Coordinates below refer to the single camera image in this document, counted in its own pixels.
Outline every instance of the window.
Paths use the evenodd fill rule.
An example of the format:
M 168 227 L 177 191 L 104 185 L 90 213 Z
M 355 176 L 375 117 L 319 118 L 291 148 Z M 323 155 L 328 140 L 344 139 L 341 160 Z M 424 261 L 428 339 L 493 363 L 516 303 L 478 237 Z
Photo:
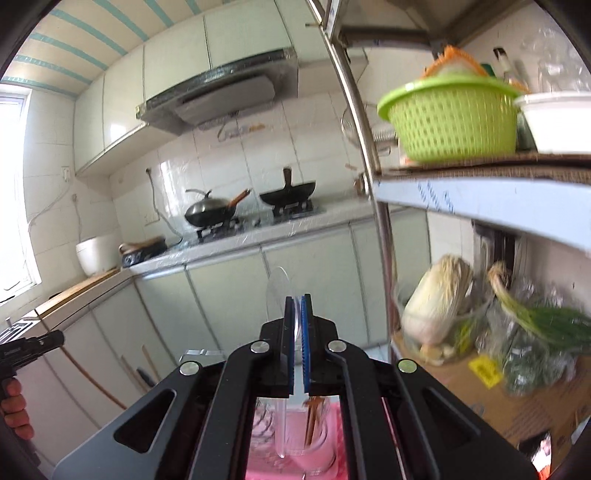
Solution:
M 0 302 L 38 283 L 22 190 L 27 98 L 0 94 Z

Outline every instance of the metal strainer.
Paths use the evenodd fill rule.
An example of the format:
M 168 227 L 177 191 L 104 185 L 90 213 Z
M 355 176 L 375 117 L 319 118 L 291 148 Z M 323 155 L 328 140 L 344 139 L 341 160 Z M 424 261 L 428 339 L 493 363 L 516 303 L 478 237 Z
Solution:
M 391 123 L 382 120 L 378 116 L 378 106 L 374 103 L 364 103 L 364 107 L 378 152 L 384 152 L 389 150 L 390 147 L 398 145 L 398 137 L 394 127 Z M 347 110 L 344 111 L 343 116 L 340 119 L 340 128 L 349 142 L 357 148 L 361 148 L 350 107 L 347 107 Z

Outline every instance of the metal screw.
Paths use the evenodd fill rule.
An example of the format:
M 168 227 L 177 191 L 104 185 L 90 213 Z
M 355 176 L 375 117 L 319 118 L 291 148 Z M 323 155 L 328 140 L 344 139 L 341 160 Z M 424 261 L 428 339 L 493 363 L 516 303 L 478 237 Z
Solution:
M 254 342 L 251 345 L 251 352 L 252 353 L 266 353 L 269 351 L 269 344 L 264 342 L 263 340 L 259 340 L 258 342 Z
M 183 375 L 188 377 L 189 375 L 194 375 L 199 372 L 199 368 L 200 367 L 197 362 L 185 362 L 181 365 L 179 370 Z
M 404 374 L 412 374 L 417 371 L 417 364 L 408 358 L 398 362 L 398 369 Z
M 344 352 L 347 350 L 347 344 L 342 340 L 332 340 L 329 342 L 329 350 L 334 353 Z

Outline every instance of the cardboard box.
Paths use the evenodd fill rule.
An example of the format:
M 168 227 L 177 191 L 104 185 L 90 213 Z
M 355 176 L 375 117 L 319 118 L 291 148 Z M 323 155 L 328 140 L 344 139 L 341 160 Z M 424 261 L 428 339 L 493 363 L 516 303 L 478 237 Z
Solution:
M 400 335 L 396 335 L 394 341 L 404 357 L 415 360 L 515 447 L 549 430 L 552 471 L 569 452 L 570 436 L 576 427 L 591 414 L 591 356 L 579 357 L 577 373 L 571 382 L 561 380 L 526 397 L 510 397 L 502 381 L 488 388 L 469 368 L 476 353 L 461 361 L 434 367 L 410 355 Z

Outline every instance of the shelf post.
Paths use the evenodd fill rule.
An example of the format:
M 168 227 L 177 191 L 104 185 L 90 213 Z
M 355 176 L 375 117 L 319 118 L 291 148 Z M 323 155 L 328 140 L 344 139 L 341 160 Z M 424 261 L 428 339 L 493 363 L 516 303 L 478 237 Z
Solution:
M 359 142 L 361 144 L 361 153 L 363 156 L 363 167 L 365 169 L 365 175 L 368 179 L 368 194 L 369 199 L 374 207 L 374 217 L 376 220 L 376 227 L 378 229 L 378 240 L 382 257 L 382 273 L 384 276 L 384 290 L 385 290 L 385 302 L 386 302 L 386 320 L 388 327 L 388 339 L 391 339 L 393 332 L 400 328 L 400 318 L 398 316 L 398 310 L 394 305 L 392 299 L 392 288 L 397 280 L 396 271 L 396 260 L 394 256 L 394 241 L 392 239 L 392 226 L 390 223 L 390 215 L 388 210 L 388 204 L 384 202 L 378 202 L 374 195 L 374 181 L 376 179 L 376 173 L 381 171 L 379 165 L 378 151 L 375 147 L 374 137 L 372 135 L 371 127 L 367 114 L 365 113 L 365 105 L 361 99 L 361 94 L 355 83 L 355 78 L 351 72 L 349 66 L 349 60 L 345 49 L 338 43 L 332 42 L 326 32 L 324 31 L 322 22 L 324 18 L 324 9 L 320 5 L 318 0 L 306 0 L 314 19 L 320 26 L 324 45 L 329 53 L 330 59 L 335 67 L 336 74 L 339 78 L 339 82 L 347 104 L 351 108 L 353 114 L 353 121 L 359 136 Z M 392 352 L 388 349 L 388 359 L 391 361 Z

